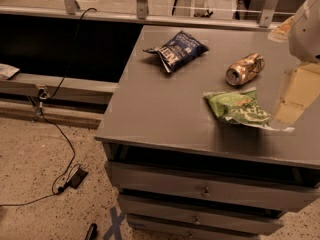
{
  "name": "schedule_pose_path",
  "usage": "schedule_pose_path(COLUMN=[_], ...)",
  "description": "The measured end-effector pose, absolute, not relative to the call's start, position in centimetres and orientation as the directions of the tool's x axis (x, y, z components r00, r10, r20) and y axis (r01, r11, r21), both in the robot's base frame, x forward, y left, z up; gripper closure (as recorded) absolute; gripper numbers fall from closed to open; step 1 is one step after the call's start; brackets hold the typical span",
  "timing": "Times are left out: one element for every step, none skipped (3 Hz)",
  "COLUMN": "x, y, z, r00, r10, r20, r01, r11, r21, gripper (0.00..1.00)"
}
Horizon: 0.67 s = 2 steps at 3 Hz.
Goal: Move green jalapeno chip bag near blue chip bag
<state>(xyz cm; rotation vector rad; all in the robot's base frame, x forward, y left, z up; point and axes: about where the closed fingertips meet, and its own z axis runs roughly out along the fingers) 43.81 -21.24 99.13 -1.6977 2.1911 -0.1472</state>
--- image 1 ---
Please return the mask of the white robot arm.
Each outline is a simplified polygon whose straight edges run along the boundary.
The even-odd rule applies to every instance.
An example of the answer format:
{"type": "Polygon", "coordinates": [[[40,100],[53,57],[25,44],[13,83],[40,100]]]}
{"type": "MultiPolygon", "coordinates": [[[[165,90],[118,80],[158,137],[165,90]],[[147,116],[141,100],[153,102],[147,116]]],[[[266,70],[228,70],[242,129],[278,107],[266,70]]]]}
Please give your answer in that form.
{"type": "Polygon", "coordinates": [[[306,0],[268,39],[287,41],[290,54],[300,60],[275,113],[277,121],[293,125],[320,96],[320,0],[306,0]]]}

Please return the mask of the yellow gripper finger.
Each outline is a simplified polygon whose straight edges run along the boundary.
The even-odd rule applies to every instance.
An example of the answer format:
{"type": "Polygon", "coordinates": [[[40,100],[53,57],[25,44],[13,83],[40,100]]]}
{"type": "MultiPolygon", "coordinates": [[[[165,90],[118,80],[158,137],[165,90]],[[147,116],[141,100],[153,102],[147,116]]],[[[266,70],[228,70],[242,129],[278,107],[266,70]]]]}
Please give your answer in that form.
{"type": "Polygon", "coordinates": [[[275,119],[293,125],[303,112],[320,96],[320,65],[302,63],[290,74],[290,79],[275,119]]]}
{"type": "Polygon", "coordinates": [[[274,42],[286,42],[289,39],[293,20],[294,17],[291,16],[282,22],[269,33],[268,39],[274,42]]]}

